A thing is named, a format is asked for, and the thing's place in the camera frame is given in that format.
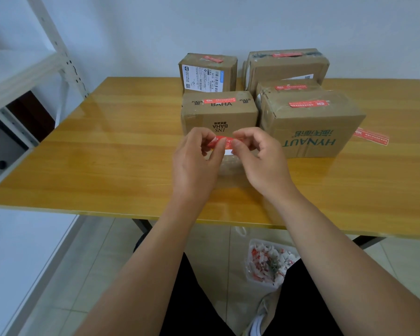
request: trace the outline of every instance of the barcode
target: barcode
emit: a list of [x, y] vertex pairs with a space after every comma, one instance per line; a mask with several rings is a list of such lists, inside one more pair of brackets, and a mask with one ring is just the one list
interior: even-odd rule
[[217, 92], [218, 91], [218, 86], [219, 86], [219, 72], [215, 72], [214, 73], [214, 91]]

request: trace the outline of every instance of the white label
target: white label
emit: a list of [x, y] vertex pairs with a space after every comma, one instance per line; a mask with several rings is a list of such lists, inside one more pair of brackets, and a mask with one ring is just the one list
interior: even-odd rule
[[300, 77], [286, 78], [286, 79], [282, 79], [282, 80], [312, 79], [313, 77], [314, 77], [314, 74], [307, 74], [307, 75], [301, 75]]
[[224, 71], [204, 67], [182, 65], [184, 88], [200, 92], [222, 92]]
[[255, 99], [255, 105], [257, 105], [258, 110], [260, 111], [262, 109], [262, 98], [261, 94], [257, 95]]
[[245, 78], [245, 86], [244, 86], [244, 90], [247, 90], [247, 86], [249, 86], [249, 79], [250, 79], [250, 63], [249, 66], [247, 66], [246, 68], [246, 78]]

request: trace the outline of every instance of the left hand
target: left hand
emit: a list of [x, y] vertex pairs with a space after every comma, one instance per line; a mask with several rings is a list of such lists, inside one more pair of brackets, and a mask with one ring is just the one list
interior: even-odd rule
[[218, 177], [224, 157], [226, 139], [216, 144], [210, 158], [207, 144], [215, 134], [203, 127], [195, 127], [179, 143], [173, 155], [173, 196], [195, 205], [204, 206]]

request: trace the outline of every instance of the black pants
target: black pants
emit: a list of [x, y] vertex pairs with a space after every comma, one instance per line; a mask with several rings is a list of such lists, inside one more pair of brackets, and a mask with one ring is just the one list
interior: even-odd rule
[[[144, 234], [134, 251], [145, 239]], [[302, 260], [287, 272], [275, 316], [263, 336], [342, 335]], [[199, 286], [182, 256], [160, 335], [235, 335]]]

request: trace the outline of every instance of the hand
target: hand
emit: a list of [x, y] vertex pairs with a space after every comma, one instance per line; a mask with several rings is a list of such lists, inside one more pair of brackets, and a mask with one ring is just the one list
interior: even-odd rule
[[[258, 127], [233, 133], [232, 152], [243, 163], [247, 179], [270, 202], [299, 193], [291, 180], [280, 143]], [[257, 149], [258, 157], [250, 151]]]
[[204, 157], [207, 144], [216, 135], [203, 127], [195, 127], [179, 143], [173, 155], [173, 196], [193, 202], [201, 208], [206, 203], [218, 177], [219, 165], [224, 157], [226, 139], [216, 144], [210, 158]]

